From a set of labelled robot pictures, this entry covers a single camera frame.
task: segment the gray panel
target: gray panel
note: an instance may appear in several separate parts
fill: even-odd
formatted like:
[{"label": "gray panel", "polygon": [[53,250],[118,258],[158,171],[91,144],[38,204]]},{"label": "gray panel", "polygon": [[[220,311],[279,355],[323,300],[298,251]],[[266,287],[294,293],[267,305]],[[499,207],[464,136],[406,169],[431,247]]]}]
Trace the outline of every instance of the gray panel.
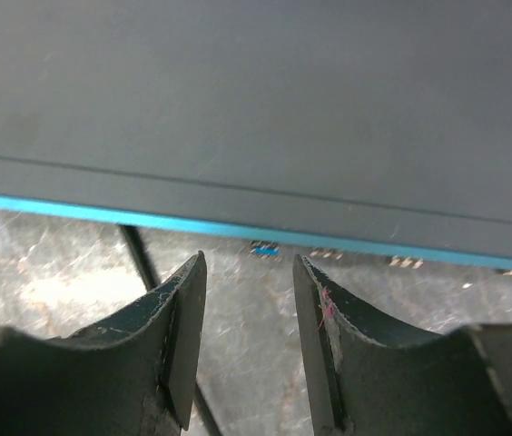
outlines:
[{"label": "gray panel", "polygon": [[104,171],[0,193],[512,256],[512,2],[0,0],[0,156]]}]

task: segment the black cable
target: black cable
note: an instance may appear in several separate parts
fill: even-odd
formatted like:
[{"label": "black cable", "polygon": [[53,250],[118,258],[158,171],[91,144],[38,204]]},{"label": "black cable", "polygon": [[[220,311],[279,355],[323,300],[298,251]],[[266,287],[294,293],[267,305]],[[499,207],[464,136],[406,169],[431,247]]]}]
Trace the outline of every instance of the black cable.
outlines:
[{"label": "black cable", "polygon": [[205,430],[208,432],[208,434],[210,436],[222,436],[222,432],[218,427],[218,423],[213,418],[210,406],[205,400],[202,390],[200,389],[200,385],[197,381],[195,383],[195,390],[193,391],[193,403],[195,404],[195,408],[200,414],[200,419],[202,420],[203,426],[205,427]]},{"label": "black cable", "polygon": [[[153,266],[153,263],[151,262],[151,258],[147,252],[143,238],[135,226],[119,225],[119,229],[127,243],[129,254],[135,262],[135,267],[143,280],[145,289],[147,292],[152,291],[162,284],[162,282],[155,270],[155,267]],[[195,381],[195,388],[193,390],[193,403],[200,414],[200,419],[202,420],[208,434],[210,436],[222,436],[222,432],[220,431],[216,420],[213,418],[210,405],[205,400],[197,380]]]},{"label": "black cable", "polygon": [[132,225],[120,225],[119,229],[121,229],[121,233],[123,234],[123,238],[127,243],[127,247],[129,248],[129,253],[135,262],[135,267],[143,280],[143,284],[145,285],[145,289],[147,292],[152,291],[157,286],[162,284],[153,263],[147,253],[147,249],[145,248],[145,243],[143,242],[143,238],[139,234],[137,227]]}]

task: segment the gray floor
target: gray floor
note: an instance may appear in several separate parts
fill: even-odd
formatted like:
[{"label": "gray floor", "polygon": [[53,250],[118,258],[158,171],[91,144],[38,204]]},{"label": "gray floor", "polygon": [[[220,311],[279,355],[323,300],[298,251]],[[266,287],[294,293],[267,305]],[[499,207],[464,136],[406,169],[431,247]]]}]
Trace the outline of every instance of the gray floor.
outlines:
[{"label": "gray floor", "polygon": [[[143,229],[163,278],[203,250],[209,265],[198,380],[225,435],[311,435],[291,289],[294,253],[248,253],[247,242]],[[482,268],[390,267],[345,253],[315,258],[341,285],[405,322],[447,332],[466,322],[512,322],[512,278]],[[117,228],[0,212],[0,324],[65,336],[117,310],[144,288]],[[191,435],[205,435],[194,415]]]}]

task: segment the scratch mark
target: scratch mark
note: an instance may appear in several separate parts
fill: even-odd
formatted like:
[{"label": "scratch mark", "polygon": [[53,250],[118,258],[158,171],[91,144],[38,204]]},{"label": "scratch mark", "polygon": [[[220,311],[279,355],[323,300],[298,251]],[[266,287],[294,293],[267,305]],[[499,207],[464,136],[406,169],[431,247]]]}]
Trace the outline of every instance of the scratch mark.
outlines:
[{"label": "scratch mark", "polygon": [[127,333],[127,334],[133,334],[133,332],[128,332],[126,330],[119,330],[115,329],[114,327],[107,327],[107,330],[110,330],[112,332],[118,332],[118,333]]},{"label": "scratch mark", "polygon": [[218,148],[216,149],[216,153],[213,154],[213,157],[206,162],[206,164],[202,167],[200,171],[195,175],[195,178],[197,179],[202,174],[205,173],[205,171],[214,163],[214,161],[222,154],[222,144],[218,144]]},{"label": "scratch mark", "polygon": [[399,224],[395,226],[395,230],[393,231],[393,233],[391,234],[391,236],[389,238],[393,239],[395,237],[395,235],[398,234],[398,231],[399,231]]}]

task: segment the blue edge strip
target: blue edge strip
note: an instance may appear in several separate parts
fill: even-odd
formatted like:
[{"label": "blue edge strip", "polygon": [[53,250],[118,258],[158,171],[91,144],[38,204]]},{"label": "blue edge strip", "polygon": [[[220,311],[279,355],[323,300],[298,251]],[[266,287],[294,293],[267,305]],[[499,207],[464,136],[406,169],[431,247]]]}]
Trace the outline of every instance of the blue edge strip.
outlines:
[{"label": "blue edge strip", "polygon": [[331,236],[264,229],[248,225],[211,223],[150,213],[117,211],[100,207],[52,203],[42,200],[26,200],[23,198],[7,197],[3,195],[0,195],[0,209],[63,216],[103,223],[119,223],[142,227],[154,227],[178,232],[215,234],[252,241],[288,243],[308,247],[331,248],[348,252],[370,253],[376,255],[397,255],[400,257],[412,257],[435,262],[461,263],[465,265],[512,270],[512,259],[486,256],[482,254],[451,252],[390,243],[374,243],[370,241],[336,238]]}]

